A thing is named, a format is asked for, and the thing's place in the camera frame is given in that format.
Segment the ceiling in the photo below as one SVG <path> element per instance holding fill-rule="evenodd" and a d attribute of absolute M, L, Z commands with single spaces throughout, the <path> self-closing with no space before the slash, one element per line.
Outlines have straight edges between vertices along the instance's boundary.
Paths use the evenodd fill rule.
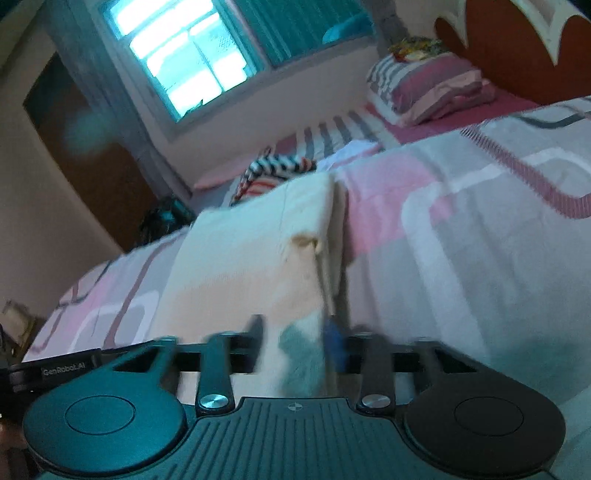
<path fill-rule="evenodd" d="M 0 0 L 0 69 L 43 0 Z"/>

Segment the white cloth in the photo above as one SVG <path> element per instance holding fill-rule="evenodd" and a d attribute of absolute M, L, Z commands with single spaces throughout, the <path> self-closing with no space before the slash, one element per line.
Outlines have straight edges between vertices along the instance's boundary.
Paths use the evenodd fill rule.
<path fill-rule="evenodd" d="M 344 213 L 343 190 L 329 173 L 307 174 L 231 209 L 204 211 L 178 252 L 149 337 L 201 342 L 242 330 L 252 314 L 263 314 L 259 374 L 234 375 L 234 393 L 236 401 L 280 396 L 288 365 L 278 346 L 283 329 L 301 320 L 303 333 L 322 347 L 323 319 L 333 313 L 340 281 Z M 196 381 L 185 375 L 182 402 L 194 402 Z"/>

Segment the door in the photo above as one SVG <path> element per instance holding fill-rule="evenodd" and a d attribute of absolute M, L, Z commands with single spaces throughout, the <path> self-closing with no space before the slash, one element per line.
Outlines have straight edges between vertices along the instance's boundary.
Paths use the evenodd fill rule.
<path fill-rule="evenodd" d="M 124 251 L 156 198 L 134 158 L 88 105 L 58 55 L 24 107 L 51 156 L 96 219 Z"/>

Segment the white circular logo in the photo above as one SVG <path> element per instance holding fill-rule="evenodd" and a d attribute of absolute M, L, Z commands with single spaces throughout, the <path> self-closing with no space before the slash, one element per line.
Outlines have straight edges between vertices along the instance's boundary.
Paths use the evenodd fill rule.
<path fill-rule="evenodd" d="M 304 406 L 301 403 L 293 402 L 290 403 L 287 408 L 289 408 L 291 411 L 300 411 L 302 408 L 304 408 Z"/>

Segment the black circular cover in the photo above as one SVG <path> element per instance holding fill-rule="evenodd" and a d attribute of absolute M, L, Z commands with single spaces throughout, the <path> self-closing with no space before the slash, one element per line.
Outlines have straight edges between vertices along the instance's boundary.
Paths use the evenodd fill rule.
<path fill-rule="evenodd" d="M 23 431 L 42 463 L 76 476 L 118 475 L 157 460 L 178 443 L 186 420 L 175 396 L 142 375 L 110 379 L 64 385 L 31 406 Z"/>
<path fill-rule="evenodd" d="M 411 440 L 462 476 L 534 473 L 564 441 L 560 410 L 538 392 L 486 372 L 450 374 L 408 407 Z"/>

